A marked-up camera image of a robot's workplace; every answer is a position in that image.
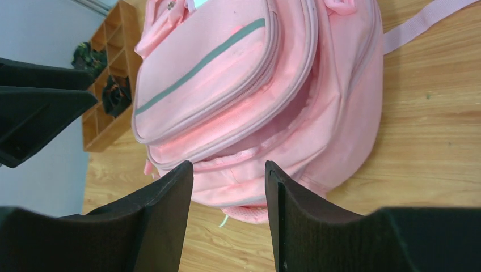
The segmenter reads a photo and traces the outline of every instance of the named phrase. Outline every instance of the wooden tray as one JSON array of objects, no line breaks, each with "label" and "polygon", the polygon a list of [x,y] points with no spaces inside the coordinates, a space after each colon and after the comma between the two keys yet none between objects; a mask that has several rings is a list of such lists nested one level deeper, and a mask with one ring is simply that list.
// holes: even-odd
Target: wooden tray
[{"label": "wooden tray", "polygon": [[130,129],[132,105],[114,118],[104,112],[102,89],[109,75],[129,77],[132,99],[136,93],[137,73],[142,58],[134,52],[140,40],[137,11],[130,4],[119,1],[107,15],[90,40],[93,49],[107,51],[108,65],[88,89],[99,102],[82,115],[83,149],[103,152]]}]

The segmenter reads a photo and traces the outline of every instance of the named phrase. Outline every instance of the backpack handle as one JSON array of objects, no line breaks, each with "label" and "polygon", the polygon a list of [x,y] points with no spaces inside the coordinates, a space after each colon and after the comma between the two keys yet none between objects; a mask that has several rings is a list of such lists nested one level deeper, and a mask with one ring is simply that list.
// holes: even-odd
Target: backpack handle
[{"label": "backpack handle", "polygon": [[269,222],[267,207],[265,208],[249,208],[249,207],[229,207],[221,209],[228,217],[236,220],[251,223],[264,224]]}]

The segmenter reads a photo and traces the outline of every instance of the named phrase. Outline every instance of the bag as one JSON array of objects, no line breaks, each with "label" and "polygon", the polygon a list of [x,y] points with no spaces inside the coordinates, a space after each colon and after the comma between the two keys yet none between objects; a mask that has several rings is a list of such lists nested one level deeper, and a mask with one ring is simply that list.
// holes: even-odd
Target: bag
[{"label": "bag", "polygon": [[190,160],[192,200],[264,223],[265,161],[322,197],[342,184],[374,145],[383,54],[475,0],[435,0],[385,35],[375,0],[190,2],[147,2],[132,116],[144,172]]}]

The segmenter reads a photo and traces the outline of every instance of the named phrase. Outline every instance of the wood grain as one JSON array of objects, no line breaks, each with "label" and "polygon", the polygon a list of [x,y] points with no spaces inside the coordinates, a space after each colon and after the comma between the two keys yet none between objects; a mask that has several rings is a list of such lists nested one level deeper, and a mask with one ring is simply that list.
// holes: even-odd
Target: wood grain
[{"label": "wood grain", "polygon": [[[143,21],[145,0],[128,0]],[[385,30],[430,0],[380,0]],[[366,214],[381,206],[481,206],[481,3],[385,57],[383,117],[374,151],[328,195]],[[151,182],[131,132],[91,154],[83,211]],[[228,220],[193,203],[180,271],[274,271],[268,226]]]}]

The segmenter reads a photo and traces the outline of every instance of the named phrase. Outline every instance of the light blue tag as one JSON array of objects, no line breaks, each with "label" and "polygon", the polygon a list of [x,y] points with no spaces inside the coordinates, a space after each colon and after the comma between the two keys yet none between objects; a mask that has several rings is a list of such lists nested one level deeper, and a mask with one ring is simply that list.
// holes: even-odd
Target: light blue tag
[{"label": "light blue tag", "polygon": [[196,6],[196,9],[198,9],[200,6],[205,4],[208,0],[194,0],[194,5]]}]

